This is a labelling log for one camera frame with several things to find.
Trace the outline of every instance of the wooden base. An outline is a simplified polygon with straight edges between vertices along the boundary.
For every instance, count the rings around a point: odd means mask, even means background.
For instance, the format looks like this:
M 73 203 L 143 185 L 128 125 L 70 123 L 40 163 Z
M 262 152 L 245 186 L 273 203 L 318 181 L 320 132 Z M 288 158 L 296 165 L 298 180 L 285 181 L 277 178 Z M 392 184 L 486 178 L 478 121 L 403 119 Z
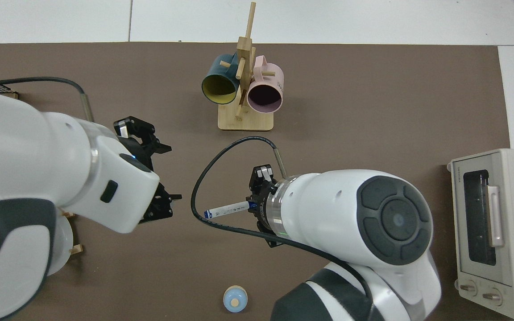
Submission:
M 245 130 L 267 132 L 273 129 L 273 113 L 256 112 L 244 104 L 239 110 L 241 93 L 229 104 L 220 104 L 218 109 L 218 127 L 220 130 Z

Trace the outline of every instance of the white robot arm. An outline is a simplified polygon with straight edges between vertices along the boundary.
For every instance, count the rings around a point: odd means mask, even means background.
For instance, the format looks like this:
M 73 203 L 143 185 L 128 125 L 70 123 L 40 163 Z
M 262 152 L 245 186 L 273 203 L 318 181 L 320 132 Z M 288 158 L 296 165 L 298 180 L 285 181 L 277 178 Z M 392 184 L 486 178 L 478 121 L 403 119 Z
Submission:
M 273 148 L 283 179 L 273 178 L 270 165 L 254 167 L 246 204 L 208 210 L 202 218 L 195 195 L 205 173 L 246 140 Z M 337 262 L 281 297 L 271 321 L 422 321 L 439 302 L 430 209 L 412 184 L 389 173 L 339 170 L 287 177 L 273 142 L 251 136 L 210 162 L 194 187 L 191 206 L 210 226 L 263 237 L 270 247 L 291 244 Z M 244 209 L 255 215 L 261 233 L 208 220 Z
M 0 319 L 41 287 L 58 209 L 120 233 L 164 207 L 154 195 L 165 195 L 169 209 L 171 196 L 151 162 L 137 160 L 147 156 L 144 150 L 122 133 L 135 120 L 117 124 L 119 137 L 102 125 L 0 96 Z M 156 148 L 167 152 L 169 146 L 158 142 Z

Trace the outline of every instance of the round button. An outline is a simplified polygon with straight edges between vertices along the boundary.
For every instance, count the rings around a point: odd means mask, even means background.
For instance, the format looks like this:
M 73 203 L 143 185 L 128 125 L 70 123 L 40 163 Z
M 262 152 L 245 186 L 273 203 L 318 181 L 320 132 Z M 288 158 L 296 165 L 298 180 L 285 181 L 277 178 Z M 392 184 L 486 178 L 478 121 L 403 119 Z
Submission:
M 384 205 L 381 221 L 384 231 L 391 238 L 407 240 L 416 232 L 418 214 L 410 203 L 402 199 L 394 199 Z

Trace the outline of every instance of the pink mug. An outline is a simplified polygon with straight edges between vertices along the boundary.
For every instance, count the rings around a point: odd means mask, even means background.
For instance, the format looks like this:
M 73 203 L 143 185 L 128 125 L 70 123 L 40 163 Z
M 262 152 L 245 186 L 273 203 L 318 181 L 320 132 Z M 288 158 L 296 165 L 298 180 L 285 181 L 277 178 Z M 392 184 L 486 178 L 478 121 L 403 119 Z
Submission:
M 283 104 L 283 71 L 265 56 L 255 58 L 253 81 L 247 90 L 247 103 L 257 112 L 276 112 Z

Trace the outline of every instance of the brown mat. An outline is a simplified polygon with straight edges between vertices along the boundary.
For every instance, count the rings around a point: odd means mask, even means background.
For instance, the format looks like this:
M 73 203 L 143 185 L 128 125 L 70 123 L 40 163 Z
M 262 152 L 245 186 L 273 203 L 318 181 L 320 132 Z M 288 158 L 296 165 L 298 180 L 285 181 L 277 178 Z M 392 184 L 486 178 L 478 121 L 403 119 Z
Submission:
M 451 159 L 508 148 L 497 48 L 459 45 L 256 45 L 282 67 L 283 107 L 260 133 L 279 146 L 289 175 L 335 169 L 394 173 L 422 191 L 434 215 L 432 253 L 443 285 L 429 320 L 503 319 L 459 297 L 456 278 Z M 182 193 L 175 215 L 117 234 L 77 217 L 85 246 L 16 320 L 268 320 L 275 300 L 326 261 L 262 239 L 216 230 L 189 209 L 190 193 L 208 161 L 228 143 L 255 132 L 217 128 L 217 106 L 202 78 L 233 43 L 65 43 L 0 45 L 0 79 L 48 75 L 78 82 L 96 122 L 133 115 L 153 123 L 173 151 L 154 168 L 170 193 Z M 67 85 L 11 86 L 41 111 L 84 114 Z M 249 195 L 253 166 L 275 163 L 261 142 L 226 154 L 200 189 L 198 209 Z M 280 173 L 274 166 L 277 177 Z M 251 214 L 220 219 L 255 228 Z M 249 293 L 239 314 L 222 305 L 238 284 Z

